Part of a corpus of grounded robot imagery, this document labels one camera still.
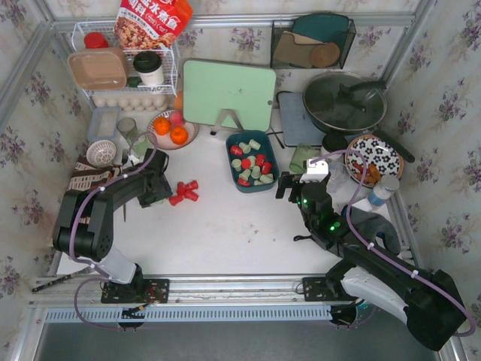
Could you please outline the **clear plastic cup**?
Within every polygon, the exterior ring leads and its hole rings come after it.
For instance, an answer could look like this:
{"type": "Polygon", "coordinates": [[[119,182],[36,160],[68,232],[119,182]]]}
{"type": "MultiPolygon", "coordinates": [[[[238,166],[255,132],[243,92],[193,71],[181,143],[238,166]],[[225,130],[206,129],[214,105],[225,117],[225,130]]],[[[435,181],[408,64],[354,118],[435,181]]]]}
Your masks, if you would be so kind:
{"type": "Polygon", "coordinates": [[[329,164],[329,172],[330,178],[327,184],[327,191],[336,193],[349,180],[346,166],[342,162],[331,162],[329,164]]]}

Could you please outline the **green capsule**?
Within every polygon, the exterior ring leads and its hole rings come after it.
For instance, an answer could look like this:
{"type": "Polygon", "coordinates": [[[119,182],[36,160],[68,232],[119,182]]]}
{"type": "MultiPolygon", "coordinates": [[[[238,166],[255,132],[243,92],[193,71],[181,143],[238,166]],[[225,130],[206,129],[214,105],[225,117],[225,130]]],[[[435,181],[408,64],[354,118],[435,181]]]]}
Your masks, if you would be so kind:
{"type": "Polygon", "coordinates": [[[261,169],[259,166],[255,165],[251,171],[250,175],[253,179],[259,179],[261,177],[261,169]]]}
{"type": "Polygon", "coordinates": [[[245,181],[248,181],[250,178],[250,175],[251,175],[251,170],[246,168],[239,174],[239,178],[245,181]]]}
{"type": "Polygon", "coordinates": [[[260,150],[260,148],[261,148],[260,143],[257,142],[255,139],[250,139],[249,146],[251,146],[251,148],[254,149],[254,150],[260,150]]]}

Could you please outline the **red capsule number two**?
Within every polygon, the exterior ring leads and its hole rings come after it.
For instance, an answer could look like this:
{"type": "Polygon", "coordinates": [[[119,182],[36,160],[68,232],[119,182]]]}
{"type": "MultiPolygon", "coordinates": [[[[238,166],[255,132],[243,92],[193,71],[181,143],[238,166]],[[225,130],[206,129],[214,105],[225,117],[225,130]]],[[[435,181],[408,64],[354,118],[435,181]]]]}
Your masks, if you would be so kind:
{"type": "Polygon", "coordinates": [[[265,162],[265,155],[264,154],[257,154],[256,155],[256,165],[262,167],[265,162]]]}

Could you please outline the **teal storage basket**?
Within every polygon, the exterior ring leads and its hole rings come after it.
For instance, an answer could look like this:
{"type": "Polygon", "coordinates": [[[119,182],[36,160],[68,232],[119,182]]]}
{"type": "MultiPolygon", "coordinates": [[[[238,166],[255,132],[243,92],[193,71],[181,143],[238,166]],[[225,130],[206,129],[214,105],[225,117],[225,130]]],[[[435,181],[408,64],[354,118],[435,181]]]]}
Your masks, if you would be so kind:
{"type": "Polygon", "coordinates": [[[266,133],[257,130],[234,133],[228,136],[225,146],[227,150],[231,176],[238,191],[241,193],[258,193],[267,191],[274,187],[274,183],[280,176],[280,171],[277,166],[273,147],[271,146],[271,142],[266,133]],[[260,150],[254,150],[251,148],[251,146],[249,146],[250,139],[255,139],[260,143],[260,150]],[[230,147],[234,144],[238,145],[244,151],[242,156],[232,156],[229,153],[230,147]],[[256,165],[257,154],[265,155],[265,162],[262,167],[260,167],[261,177],[259,179],[253,179],[250,176],[248,180],[250,182],[250,186],[242,187],[237,183],[239,174],[246,168],[252,171],[253,167],[256,165]]]}

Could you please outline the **green capsule top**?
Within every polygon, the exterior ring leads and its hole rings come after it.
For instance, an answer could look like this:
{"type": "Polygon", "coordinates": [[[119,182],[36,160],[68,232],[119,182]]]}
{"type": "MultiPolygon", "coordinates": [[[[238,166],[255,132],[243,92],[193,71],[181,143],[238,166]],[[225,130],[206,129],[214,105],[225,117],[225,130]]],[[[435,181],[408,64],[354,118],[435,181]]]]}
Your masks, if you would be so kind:
{"type": "Polygon", "coordinates": [[[251,146],[251,148],[254,149],[254,150],[260,150],[260,148],[261,148],[260,143],[257,142],[255,139],[250,139],[249,146],[251,146]]]}

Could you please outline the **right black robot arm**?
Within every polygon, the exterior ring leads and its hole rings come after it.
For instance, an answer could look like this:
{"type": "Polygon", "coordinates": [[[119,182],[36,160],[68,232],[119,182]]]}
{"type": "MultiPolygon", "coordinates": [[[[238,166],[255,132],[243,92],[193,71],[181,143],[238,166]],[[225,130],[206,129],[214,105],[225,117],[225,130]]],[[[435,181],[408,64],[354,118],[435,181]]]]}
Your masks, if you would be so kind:
{"type": "Polygon", "coordinates": [[[472,335],[475,320],[465,308],[455,281],[442,270],[428,272],[399,258],[400,245],[390,238],[391,223],[383,216],[366,212],[353,224],[354,210],[344,214],[332,207],[327,192],[327,169],[309,168],[303,174],[281,173],[276,197],[290,190],[289,201],[301,213],[309,235],[323,250],[340,258],[325,275],[334,299],[351,296],[363,299],[397,317],[424,347],[439,351],[464,322],[465,335],[472,335]]]}

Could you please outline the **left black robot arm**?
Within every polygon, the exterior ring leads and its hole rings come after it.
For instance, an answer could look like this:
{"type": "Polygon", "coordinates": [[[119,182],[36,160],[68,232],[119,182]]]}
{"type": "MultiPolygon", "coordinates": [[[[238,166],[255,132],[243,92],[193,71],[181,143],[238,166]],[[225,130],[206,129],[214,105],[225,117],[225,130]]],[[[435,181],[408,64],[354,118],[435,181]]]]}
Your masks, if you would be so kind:
{"type": "Polygon", "coordinates": [[[169,156],[149,149],[144,161],[90,190],[65,193],[53,230],[53,247],[105,277],[107,296],[136,302],[147,295],[141,267],[114,247],[114,212],[132,199],[142,208],[172,195],[165,177],[169,156]]]}

